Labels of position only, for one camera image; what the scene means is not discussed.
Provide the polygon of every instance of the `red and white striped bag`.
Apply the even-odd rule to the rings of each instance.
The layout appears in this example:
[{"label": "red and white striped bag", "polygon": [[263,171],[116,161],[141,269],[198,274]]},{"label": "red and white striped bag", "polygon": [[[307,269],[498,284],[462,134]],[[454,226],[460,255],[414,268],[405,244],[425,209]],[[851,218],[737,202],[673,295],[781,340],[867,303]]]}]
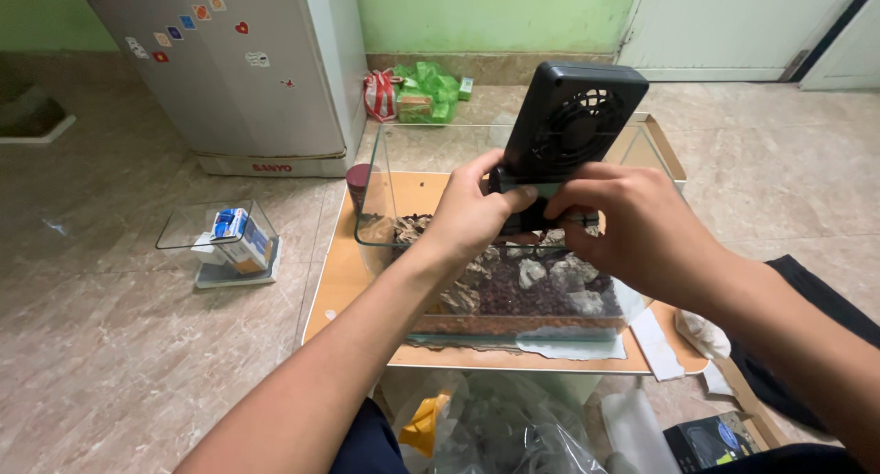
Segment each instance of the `red and white striped bag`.
[{"label": "red and white striped bag", "polygon": [[367,107],[367,113],[379,121],[393,120],[397,116],[394,84],[403,82],[403,78],[393,74],[392,69],[384,72],[374,70],[363,80],[363,104]]}]

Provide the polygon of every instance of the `orange table top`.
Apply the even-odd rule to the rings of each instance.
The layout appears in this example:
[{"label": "orange table top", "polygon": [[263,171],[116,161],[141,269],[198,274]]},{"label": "orange table top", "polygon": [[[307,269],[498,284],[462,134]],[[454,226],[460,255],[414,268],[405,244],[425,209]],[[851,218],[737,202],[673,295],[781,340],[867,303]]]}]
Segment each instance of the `orange table top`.
[{"label": "orange table top", "polygon": [[[437,182],[439,192],[446,186],[448,176],[441,174],[415,174],[392,172],[395,188],[398,180],[424,182],[430,185]],[[348,198],[342,201],[342,208],[336,222],[333,241],[324,262],[324,270],[318,285],[318,292],[302,335],[303,343],[321,331],[329,319],[324,315],[333,310],[336,314],[358,297],[369,285],[370,277],[363,265],[358,242],[355,240],[355,211]],[[698,374],[709,362],[690,345],[676,330],[673,322],[674,308],[656,301],[650,305],[657,322],[663,329],[666,340],[675,351],[678,362],[688,374]],[[594,375],[650,375],[648,362],[635,341],[632,330],[627,328],[623,334],[623,345],[627,358],[606,358],[592,360],[571,360],[567,358],[546,358],[536,353],[513,354],[502,350],[477,351],[468,347],[446,347],[432,350],[426,347],[401,345],[391,358],[390,366],[403,367],[444,367],[460,369],[499,369],[556,371]]]}]

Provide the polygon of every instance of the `green wall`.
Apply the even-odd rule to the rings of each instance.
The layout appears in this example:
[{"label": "green wall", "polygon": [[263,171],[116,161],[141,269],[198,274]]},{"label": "green wall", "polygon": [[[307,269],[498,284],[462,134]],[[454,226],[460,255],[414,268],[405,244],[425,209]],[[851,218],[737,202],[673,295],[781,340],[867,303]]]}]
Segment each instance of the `green wall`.
[{"label": "green wall", "polygon": [[358,0],[368,53],[611,53],[633,0]]},{"label": "green wall", "polygon": [[[610,53],[633,0],[358,0],[368,53]],[[0,0],[0,50],[116,51],[85,0]]]},{"label": "green wall", "polygon": [[116,51],[85,0],[0,0],[0,50]]}]

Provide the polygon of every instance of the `forearm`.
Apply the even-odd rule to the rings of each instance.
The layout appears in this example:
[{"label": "forearm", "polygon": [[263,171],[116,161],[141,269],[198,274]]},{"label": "forearm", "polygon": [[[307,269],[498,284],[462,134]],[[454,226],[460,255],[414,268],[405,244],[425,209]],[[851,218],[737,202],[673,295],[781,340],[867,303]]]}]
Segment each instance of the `forearm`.
[{"label": "forearm", "polygon": [[819,311],[773,268],[740,259],[706,307],[808,403],[868,468],[880,470],[880,351]]},{"label": "forearm", "polygon": [[247,395],[178,472],[326,472],[370,387],[451,276],[417,243]]}]

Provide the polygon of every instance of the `white door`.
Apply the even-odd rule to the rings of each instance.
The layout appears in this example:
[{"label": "white door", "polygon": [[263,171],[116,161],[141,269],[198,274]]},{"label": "white door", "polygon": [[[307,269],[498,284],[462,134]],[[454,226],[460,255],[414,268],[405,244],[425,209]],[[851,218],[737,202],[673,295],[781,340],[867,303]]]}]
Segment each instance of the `white door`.
[{"label": "white door", "polygon": [[649,80],[777,80],[852,0],[635,0],[617,63]]},{"label": "white door", "polygon": [[880,0],[868,0],[801,80],[805,91],[880,87]]}]

